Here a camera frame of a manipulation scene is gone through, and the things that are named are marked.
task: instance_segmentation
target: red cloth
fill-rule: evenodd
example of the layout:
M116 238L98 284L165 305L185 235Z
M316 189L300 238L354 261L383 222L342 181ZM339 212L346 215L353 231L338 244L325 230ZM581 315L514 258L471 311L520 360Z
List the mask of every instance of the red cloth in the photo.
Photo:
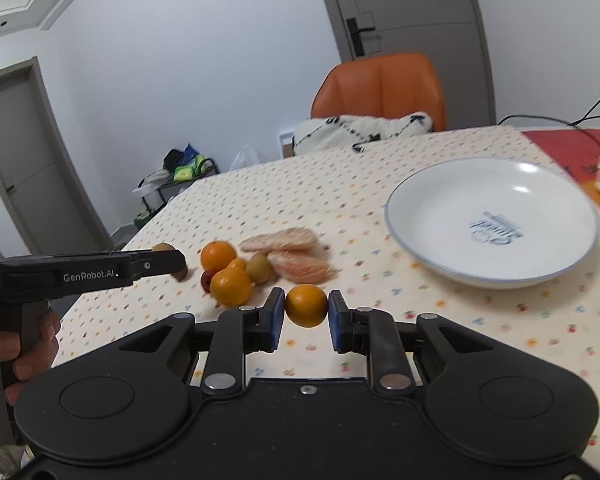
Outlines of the red cloth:
M600 130L586 130L600 141ZM578 182L593 180L598 166L600 147L578 130L525 132L533 143L567 170Z

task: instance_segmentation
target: door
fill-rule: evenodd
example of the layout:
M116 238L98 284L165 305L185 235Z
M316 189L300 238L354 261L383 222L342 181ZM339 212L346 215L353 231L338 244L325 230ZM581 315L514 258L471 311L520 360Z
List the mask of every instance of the door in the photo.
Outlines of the door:
M0 195L32 254L103 250L108 237L52 130L36 68L0 72Z
M398 52L429 57L447 127L493 124L493 84L477 0L325 0L343 60Z

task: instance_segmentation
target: blue rim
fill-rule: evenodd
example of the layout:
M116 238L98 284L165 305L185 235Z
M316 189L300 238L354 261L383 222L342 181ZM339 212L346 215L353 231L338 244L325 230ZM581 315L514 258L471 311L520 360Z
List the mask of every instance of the blue rim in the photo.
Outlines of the blue rim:
M427 166L426 168L422 168L421 170L416 171L413 174L410 174L410 176L408 176L407 178L405 178L400 184L398 184L395 189L391 192L391 195L389 195L389 198L386 201L386 206L384 207L384 223L387 226L387 229L389 230L389 233L391 234L391 236L393 237L393 239L398 242L398 245L400 245L400 247L402 247L405 251L407 251L408 253L412 254L413 256L415 256L417 259L419 259L421 262L423 262L427 267L430 267L433 270L438 270L439 272L441 272L442 274L446 274L448 276L455 276L458 278L462 278L462 279L466 279L466 280L475 280L478 282L485 282L485 283L503 283L503 284L520 284L520 283L529 283L529 282L538 282L538 281L546 281L546 280L550 280L551 278L555 278L556 276L560 276L561 274L568 272L569 270L573 269L574 267L576 267L577 265L579 265L580 263L582 263L582 261L589 256L589 254L591 253L591 251L594 249L594 247L596 246L596 242L598 241L598 238L600 237L600 218L598 216L598 212L597 210L594 208L593 203L591 202L591 200L589 199L589 197L582 192L582 190L580 189L580 186L578 186L578 184L576 183L576 181L574 181L571 176L569 176L568 178L565 178L563 175L556 173L555 171L549 170L547 168L545 168L544 166L538 166L537 164L533 164L533 166L537 166L540 170L542 171L546 171L547 173L551 173L552 175L562 179L563 181L565 181L566 183L570 184L571 186L573 186L581 195L582 197L586 200L586 202L589 204L589 208L591 210L591 213L593 214L593 218L596 224L596 232L594 234L592 243L589 247L589 249L587 249L587 251L579 258L577 259L574 263L568 265L567 267L564 267L561 270L557 270L556 272L552 272L551 274L545 274L544 276L537 276L537 277L533 277L533 278L521 278L519 280L506 280L503 278L486 278L485 276L477 276L474 274L466 274L464 272L461 272L459 270L455 270L455 269L451 269L449 267L445 267L444 265L440 265L437 264L435 262L433 262L432 260L429 260L426 256L423 256L422 254L420 254L418 251L414 250L413 248L411 248L408 243L406 243L404 240L402 240L394 231L393 227L391 226L391 222L389 222L389 204L391 202L391 198L394 196L394 193L398 190L398 188L404 184L405 182L407 182L407 180L409 180L411 177L422 173L423 171L427 171L430 170L431 168L435 168L436 166L440 166L441 164L450 164L452 162L459 162L460 160L502 160L504 162L516 162L516 163L523 163L523 164L532 164L531 162L527 162L526 160L517 160L515 158L502 158L502 157L497 157L497 156L467 156L467 157L463 157L463 158L454 158L453 160L446 160L444 162L438 162L436 164L432 164L431 166Z

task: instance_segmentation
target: metal pin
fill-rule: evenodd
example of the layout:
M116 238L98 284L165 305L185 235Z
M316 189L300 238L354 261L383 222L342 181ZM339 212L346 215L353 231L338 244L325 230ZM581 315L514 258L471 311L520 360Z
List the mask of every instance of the metal pin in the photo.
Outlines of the metal pin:
M235 377L229 374L211 374L205 378L205 384L212 390L226 390L235 384Z
M380 386L385 390L405 390L411 386L411 379L402 374L387 374L380 377Z
M300 393L303 395L315 395L318 393L318 388L312 384L305 384L304 386L300 386Z

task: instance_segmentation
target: bowl rim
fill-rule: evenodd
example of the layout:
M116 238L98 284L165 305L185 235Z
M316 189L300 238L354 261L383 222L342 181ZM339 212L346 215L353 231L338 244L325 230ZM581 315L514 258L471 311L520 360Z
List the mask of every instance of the bowl rim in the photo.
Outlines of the bowl rim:
M411 248L407 242L402 240L396 234L396 232L394 231L394 228L391 225L391 222L389 221L389 203L391 202L391 198L394 196L394 193L398 190L398 188L402 184L407 182L407 180L409 180L411 177L413 177L419 173L422 173L423 171L430 170L431 168L435 168L436 166L440 166L442 164L449 164L452 162L462 162L462 161L468 161L468 160L499 160L501 162L531 164L531 165L539 168L541 171L546 171L548 173L551 173L554 176L557 176L561 180L565 181L565 183L574 187L584 197L586 202L589 204L589 209L590 209L590 211L593 215L594 221L595 221L596 229L595 229L594 235L592 237L590 247L575 262L573 262L572 264L569 264L568 266L566 266L560 270L556 270L555 272L551 272L549 274L544 274L542 276L532 276L529 278L519 278L516 280L505 279L505 278L487 278L485 276L469 274L466 272L462 272L461 270L452 269L451 267L447 267L442 264L437 264L436 262L432 261L431 259L429 259L426 256L424 256L423 254L421 254L419 251L416 251L413 248ZM528 283L528 282L538 282L538 281L545 282L546 280L550 280L552 278L555 278L556 276L560 276L561 274L568 272L569 270L573 269L574 267L576 267L580 263L582 263L582 261L587 256L589 256L591 251L595 248L596 243L598 242L598 238L600 237L600 215L599 215L598 211L596 210L596 208L594 207L591 199L586 195L586 193L583 192L582 188L578 185L578 183L573 179L573 177L569 173L566 173L566 174L557 173L557 171L550 170L549 168L546 168L546 167L542 166L541 164L528 162L526 160L520 160L520 159L517 159L514 157L506 158L506 157L502 157L502 156L465 156L465 157L460 157L460 158L452 158L451 160L444 160L442 162L437 162L435 164L431 164L430 166L427 166L426 168L422 168L421 170L418 170L415 173L410 174L410 176L405 178L403 181L400 182L400 184L398 184L394 188L394 190L389 195L389 198L386 200L386 203L384 206L384 223L386 224L387 229L389 230L389 233L391 234L392 238L398 243L398 245L400 245L400 247L402 247L405 251L412 254L417 259L419 259L427 267L430 267L431 269L437 270L438 272L441 272L442 274L446 274L448 276L454 276L454 277L458 277L458 278L462 278L462 279L466 279L466 280L474 280L474 281L484 282L484 283L515 284L515 283Z

